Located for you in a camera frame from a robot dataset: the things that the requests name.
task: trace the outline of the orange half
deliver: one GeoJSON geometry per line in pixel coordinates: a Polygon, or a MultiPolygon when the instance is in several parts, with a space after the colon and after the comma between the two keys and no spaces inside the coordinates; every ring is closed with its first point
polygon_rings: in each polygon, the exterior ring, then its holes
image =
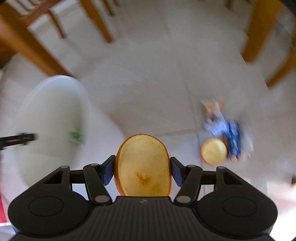
{"type": "Polygon", "coordinates": [[[117,152],[114,179],[122,196],[168,196],[172,178],[166,147],[150,135],[131,136],[117,152]]]}
{"type": "Polygon", "coordinates": [[[207,139],[200,149],[203,160],[212,166],[218,166],[227,157],[227,148],[218,138],[207,139]]]}

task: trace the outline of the tile grout line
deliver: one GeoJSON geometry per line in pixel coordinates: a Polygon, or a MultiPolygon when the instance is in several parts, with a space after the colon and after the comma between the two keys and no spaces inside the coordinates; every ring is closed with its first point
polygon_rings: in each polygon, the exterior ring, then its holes
{"type": "Polygon", "coordinates": [[[184,77],[185,74],[184,74],[183,68],[181,67],[178,58],[177,58],[177,63],[178,63],[178,67],[179,67],[179,69],[180,69],[180,71],[182,73],[182,81],[183,81],[183,84],[184,84],[184,87],[185,87],[185,90],[186,90],[187,99],[188,99],[189,106],[190,106],[190,109],[191,109],[193,122],[194,122],[195,128],[198,129],[192,96],[191,96],[190,89],[188,88],[187,82],[186,82],[185,77],[184,77]]]}
{"type": "Polygon", "coordinates": [[[196,129],[185,129],[182,131],[170,131],[170,132],[165,132],[162,134],[154,134],[154,137],[170,137],[170,136],[179,136],[179,135],[185,135],[185,134],[190,134],[190,133],[195,133],[196,129]]]}
{"type": "MultiPolygon", "coordinates": [[[[198,150],[200,150],[200,148],[201,148],[201,142],[200,142],[199,132],[198,132],[197,129],[195,130],[195,135],[196,135],[197,142],[198,142],[198,150]]],[[[201,157],[201,155],[200,155],[200,152],[198,152],[198,153],[199,153],[199,157],[200,157],[200,167],[201,167],[202,169],[204,169],[204,167],[203,167],[203,160],[202,160],[202,157],[201,157]]],[[[203,191],[203,194],[202,194],[202,197],[201,197],[201,198],[203,198],[203,197],[205,196],[205,186],[203,185],[203,186],[201,187],[200,190],[203,191]]]]}
{"type": "Polygon", "coordinates": [[[164,17],[161,17],[161,20],[164,23],[164,28],[165,28],[166,34],[171,37],[172,33],[171,33],[168,23],[166,21],[166,14],[165,14],[164,8],[160,9],[161,6],[160,6],[159,2],[157,2],[157,6],[158,6],[158,8],[156,8],[156,11],[160,14],[160,16],[164,16],[164,17]]]}

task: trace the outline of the snack bag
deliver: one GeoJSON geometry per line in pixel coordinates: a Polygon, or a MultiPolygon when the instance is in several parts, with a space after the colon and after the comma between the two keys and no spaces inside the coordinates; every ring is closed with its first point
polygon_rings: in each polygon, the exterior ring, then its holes
{"type": "Polygon", "coordinates": [[[241,140],[240,140],[240,127],[239,123],[235,120],[228,122],[228,132],[224,135],[224,143],[227,146],[228,158],[231,161],[242,159],[241,153],[241,140]]]}

